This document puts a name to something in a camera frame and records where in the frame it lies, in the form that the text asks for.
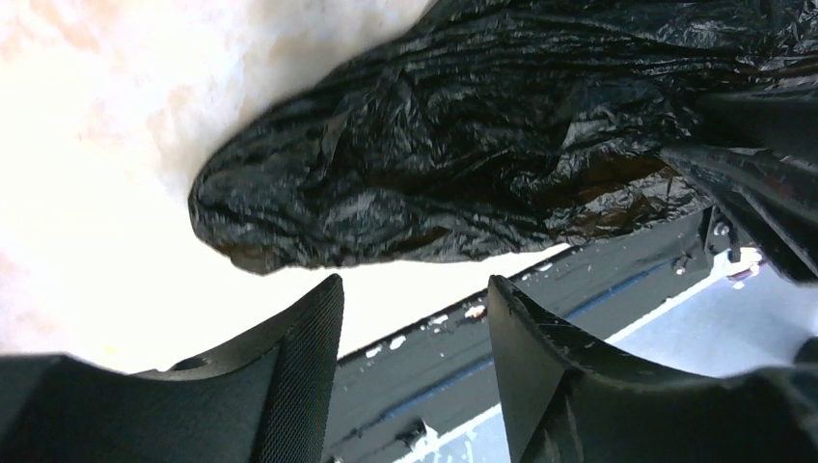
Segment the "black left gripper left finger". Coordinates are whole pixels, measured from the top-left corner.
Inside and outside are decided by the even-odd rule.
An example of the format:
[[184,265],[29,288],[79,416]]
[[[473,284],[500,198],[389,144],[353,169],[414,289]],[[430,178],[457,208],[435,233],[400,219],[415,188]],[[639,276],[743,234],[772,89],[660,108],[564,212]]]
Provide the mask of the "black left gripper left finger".
[[326,278],[250,330],[166,371],[66,355],[1,360],[5,462],[318,462],[344,294]]

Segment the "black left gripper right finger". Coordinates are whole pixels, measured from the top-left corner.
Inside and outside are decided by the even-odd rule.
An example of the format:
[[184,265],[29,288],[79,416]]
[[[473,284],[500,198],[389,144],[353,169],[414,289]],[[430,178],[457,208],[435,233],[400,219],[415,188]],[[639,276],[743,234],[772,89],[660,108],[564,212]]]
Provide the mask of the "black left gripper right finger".
[[817,368],[726,378],[666,367],[594,337],[509,279],[487,320],[514,462],[813,462]]

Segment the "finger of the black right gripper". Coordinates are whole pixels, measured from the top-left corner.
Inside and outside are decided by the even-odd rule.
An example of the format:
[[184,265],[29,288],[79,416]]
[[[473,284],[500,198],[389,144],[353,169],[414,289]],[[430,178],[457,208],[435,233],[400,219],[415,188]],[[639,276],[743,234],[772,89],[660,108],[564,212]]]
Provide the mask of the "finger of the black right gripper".
[[779,275],[816,284],[816,90],[708,95],[697,107],[735,147],[668,146],[662,159],[709,195]]

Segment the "black trash bag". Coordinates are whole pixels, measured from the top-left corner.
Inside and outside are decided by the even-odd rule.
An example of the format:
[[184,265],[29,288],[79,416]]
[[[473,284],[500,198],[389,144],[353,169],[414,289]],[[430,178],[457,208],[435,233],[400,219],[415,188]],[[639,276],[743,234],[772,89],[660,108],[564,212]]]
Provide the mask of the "black trash bag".
[[439,1],[218,149],[191,226],[260,275],[641,232],[709,205],[659,156],[719,142],[701,96],[816,70],[813,1]]

